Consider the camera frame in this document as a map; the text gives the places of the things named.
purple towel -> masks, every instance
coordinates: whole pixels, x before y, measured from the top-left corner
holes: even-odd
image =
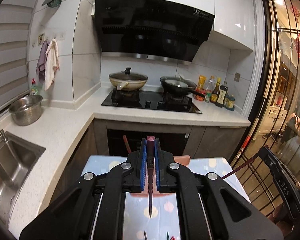
[[[37,63],[37,75],[39,76],[39,82],[43,83],[46,78],[46,51],[48,48],[47,41],[42,44],[40,55]]]

window blind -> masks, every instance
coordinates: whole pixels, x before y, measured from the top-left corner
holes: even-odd
[[[0,111],[29,92],[26,45],[36,0],[3,0],[0,5]]]

knife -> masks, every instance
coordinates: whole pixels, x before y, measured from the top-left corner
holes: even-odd
[[[147,137],[147,171],[149,190],[149,216],[152,215],[153,176],[154,176],[154,136]]]

soy sauce bottle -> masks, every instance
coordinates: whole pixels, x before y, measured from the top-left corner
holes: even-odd
[[[210,97],[210,102],[211,103],[216,103],[218,96],[219,96],[219,86],[220,86],[220,82],[221,82],[221,78],[217,79],[217,84],[216,87],[214,88],[214,90],[211,93],[211,97]]]
[[[220,86],[220,91],[219,91],[218,99],[216,101],[216,106],[223,107],[223,102],[225,100],[227,91],[228,91],[227,82],[224,81],[223,85]]]

wok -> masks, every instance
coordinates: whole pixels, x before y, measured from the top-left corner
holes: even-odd
[[[111,84],[116,87],[117,90],[134,91],[146,84],[148,80],[146,75],[130,72],[130,69],[130,67],[127,67],[125,71],[109,75]]]
[[[172,95],[182,97],[193,93],[205,97],[204,94],[195,91],[197,84],[191,80],[186,80],[182,77],[161,77],[160,82],[163,89]]]

